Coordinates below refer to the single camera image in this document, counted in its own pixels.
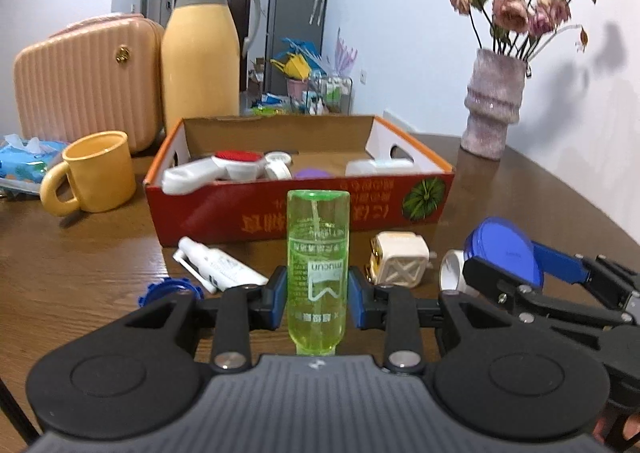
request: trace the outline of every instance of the blue tissue package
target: blue tissue package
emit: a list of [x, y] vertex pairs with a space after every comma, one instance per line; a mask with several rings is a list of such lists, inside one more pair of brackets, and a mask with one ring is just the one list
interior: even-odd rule
[[40, 183], [47, 171], [62, 161], [62, 150], [68, 144], [41, 140], [41, 146], [48, 146], [55, 151], [32, 154], [9, 146], [0, 139], [0, 189], [38, 195]]

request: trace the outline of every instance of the white tissue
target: white tissue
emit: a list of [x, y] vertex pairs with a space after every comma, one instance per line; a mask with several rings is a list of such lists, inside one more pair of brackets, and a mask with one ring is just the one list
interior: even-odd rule
[[43, 153], [54, 153], [57, 150], [46, 144], [41, 144], [39, 138], [33, 137], [26, 146], [22, 144], [22, 139], [17, 133], [5, 135], [4, 141], [12, 148], [31, 153], [32, 155], [42, 155]]

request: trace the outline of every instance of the brown tabletop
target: brown tabletop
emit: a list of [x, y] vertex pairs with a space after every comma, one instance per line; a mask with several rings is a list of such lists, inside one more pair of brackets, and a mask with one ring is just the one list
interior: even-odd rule
[[[511, 219], [533, 240], [567, 253], [606, 255], [640, 269], [638, 245], [600, 210], [553, 175], [508, 149], [500, 163], [459, 150], [453, 137], [420, 137], [456, 166], [456, 179], [444, 214], [435, 226], [415, 226], [429, 246], [443, 256], [459, 249], [468, 233], [486, 216]], [[135, 161], [138, 182], [151, 159]], [[353, 233], [350, 262], [369, 258], [371, 233]], [[282, 240], [239, 243], [222, 249], [269, 276], [286, 264]], [[0, 200], [0, 377], [24, 409], [29, 406], [24, 382], [31, 365], [70, 340], [136, 309], [148, 283], [164, 276], [188, 274], [156, 239], [142, 186], [125, 206], [110, 213], [76, 220], [50, 216], [37, 200]], [[431, 271], [417, 297], [435, 297]], [[581, 288], [555, 279], [545, 292], [572, 301], [594, 303]], [[423, 330], [428, 357], [438, 357], [433, 331]], [[208, 358], [210, 343], [198, 357]], [[373, 354], [380, 360], [383, 333], [358, 331], [351, 325], [338, 346], [341, 354]], [[285, 324], [277, 332], [252, 334], [254, 360], [261, 353], [294, 353]], [[33, 418], [30, 409], [28, 414]], [[0, 451], [17, 452], [24, 444], [0, 417]]]

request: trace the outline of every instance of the white spray bottle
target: white spray bottle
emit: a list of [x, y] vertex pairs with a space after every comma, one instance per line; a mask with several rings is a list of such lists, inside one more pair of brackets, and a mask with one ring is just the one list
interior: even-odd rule
[[265, 285], [268, 279], [220, 249], [183, 237], [174, 259], [202, 283], [210, 293], [239, 285]]

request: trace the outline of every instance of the beige cube toy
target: beige cube toy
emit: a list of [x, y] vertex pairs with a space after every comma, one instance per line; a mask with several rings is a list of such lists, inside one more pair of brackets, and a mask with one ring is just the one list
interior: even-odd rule
[[399, 285], [412, 289], [435, 258], [424, 238], [415, 233], [387, 231], [371, 239], [371, 258], [365, 267], [374, 285]]

